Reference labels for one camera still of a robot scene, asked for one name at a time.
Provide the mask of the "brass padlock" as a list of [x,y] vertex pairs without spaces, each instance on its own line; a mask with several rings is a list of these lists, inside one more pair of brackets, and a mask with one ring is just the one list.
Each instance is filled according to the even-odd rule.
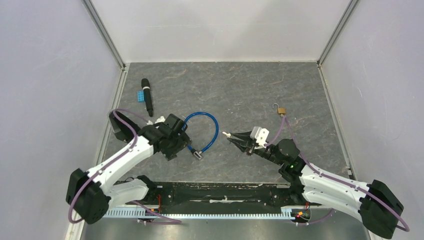
[[286,109],[285,109],[285,108],[283,108],[283,107],[280,107],[278,103],[274,103],[274,104],[272,105],[272,109],[273,109],[273,110],[276,110],[277,114],[278,114],[278,115],[280,115],[280,116],[284,116],[284,115],[286,115],[286,114],[287,114]]

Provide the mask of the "blue cable lock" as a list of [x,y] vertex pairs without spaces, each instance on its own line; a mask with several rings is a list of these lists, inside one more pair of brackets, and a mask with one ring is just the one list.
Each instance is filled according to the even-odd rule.
[[220,130],[219,122],[211,113],[197,111],[189,114],[184,119],[183,130],[187,130],[188,127],[191,128],[192,126],[194,129],[188,130],[188,133],[191,134],[193,142],[190,143],[187,148],[196,159],[201,160],[203,154],[209,150],[218,139]]

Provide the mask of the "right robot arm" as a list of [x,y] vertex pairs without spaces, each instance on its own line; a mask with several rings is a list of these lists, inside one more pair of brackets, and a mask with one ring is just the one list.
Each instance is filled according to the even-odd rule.
[[247,155],[258,155],[278,165],[279,174],[290,183],[288,196],[293,203],[314,203],[343,212],[384,239],[391,239],[400,228],[404,206],[385,183],[345,178],[306,163],[293,139],[271,144],[266,141],[268,133],[256,127],[248,132],[228,133],[226,138]]

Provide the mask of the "small key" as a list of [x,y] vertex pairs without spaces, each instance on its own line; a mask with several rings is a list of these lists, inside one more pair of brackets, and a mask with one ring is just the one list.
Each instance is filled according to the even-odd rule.
[[227,138],[230,138],[231,137],[231,134],[230,133],[227,133],[225,131],[223,131],[222,134],[224,134]]

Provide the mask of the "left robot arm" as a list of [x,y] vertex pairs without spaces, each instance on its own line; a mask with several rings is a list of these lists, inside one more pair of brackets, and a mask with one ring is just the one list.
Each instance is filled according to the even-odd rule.
[[78,168],[71,173],[65,200],[69,204],[68,220],[72,224],[81,221],[96,223],[108,210],[132,201],[153,203],[157,191],[142,179],[121,184],[116,182],[154,154],[162,153],[169,161],[191,143],[184,130],[185,122],[174,114],[135,130],[132,121],[124,120],[118,110],[114,109],[111,113],[128,128],[131,140],[106,161],[86,171]]

